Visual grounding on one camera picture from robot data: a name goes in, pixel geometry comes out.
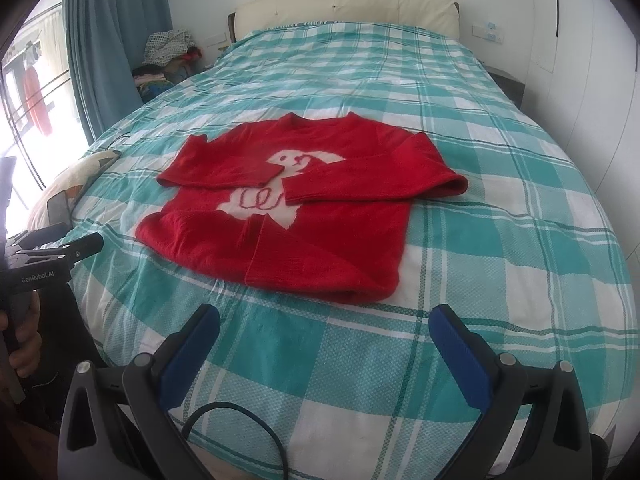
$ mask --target bedside shelf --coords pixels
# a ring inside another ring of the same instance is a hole
[[[491,66],[485,66],[484,68],[504,94],[518,107],[519,110],[522,105],[522,97],[524,95],[524,83],[517,81],[511,75],[502,70],[498,70],[497,68],[493,68]]]

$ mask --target white dog graphic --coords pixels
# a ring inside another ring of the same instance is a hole
[[[296,219],[296,212],[300,204],[285,204],[282,179],[301,173],[312,157],[327,164],[344,160],[335,153],[281,150],[271,155],[267,160],[272,164],[284,166],[284,170],[279,175],[268,181],[264,187],[239,187],[235,189],[229,197],[229,202],[220,204],[217,209],[240,220],[246,220],[254,214],[269,215],[282,227],[289,229]]]

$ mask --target black cable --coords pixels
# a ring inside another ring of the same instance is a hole
[[[105,150],[108,150],[111,146],[113,146],[113,143],[116,142],[116,140],[120,140],[120,139],[125,139],[126,137],[130,137],[129,135],[130,132],[126,132],[120,136],[117,136],[115,139],[113,139],[106,147]]]
[[[182,427],[182,437],[187,440],[189,434],[191,433],[191,428],[198,421],[198,419],[203,416],[205,413],[210,412],[211,410],[216,410],[218,408],[229,408],[230,410],[236,410],[236,412],[244,413],[246,416],[260,424],[264,430],[269,433],[270,437],[276,443],[278,447],[278,452],[280,453],[280,461],[282,462],[282,478],[284,480],[289,480],[289,463],[287,463],[287,452],[284,450],[284,446],[282,445],[280,439],[276,435],[275,431],[273,431],[269,425],[264,422],[259,416],[254,415],[249,410],[239,406],[238,404],[234,404],[232,402],[210,402],[205,404],[204,406],[199,407],[195,412],[191,413],[187,421],[184,423]]]

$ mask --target blue gripper pad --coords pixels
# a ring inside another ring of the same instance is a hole
[[[438,305],[429,314],[429,334],[466,403],[485,413],[493,397],[492,379],[465,341],[471,332],[448,305]]]
[[[158,381],[158,405],[167,412],[182,404],[191,383],[220,334],[220,313],[208,305],[207,311],[178,348]]]

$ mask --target window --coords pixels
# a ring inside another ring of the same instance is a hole
[[[68,72],[62,0],[40,0],[2,59],[0,156],[17,156],[9,235],[42,189],[87,148]]]

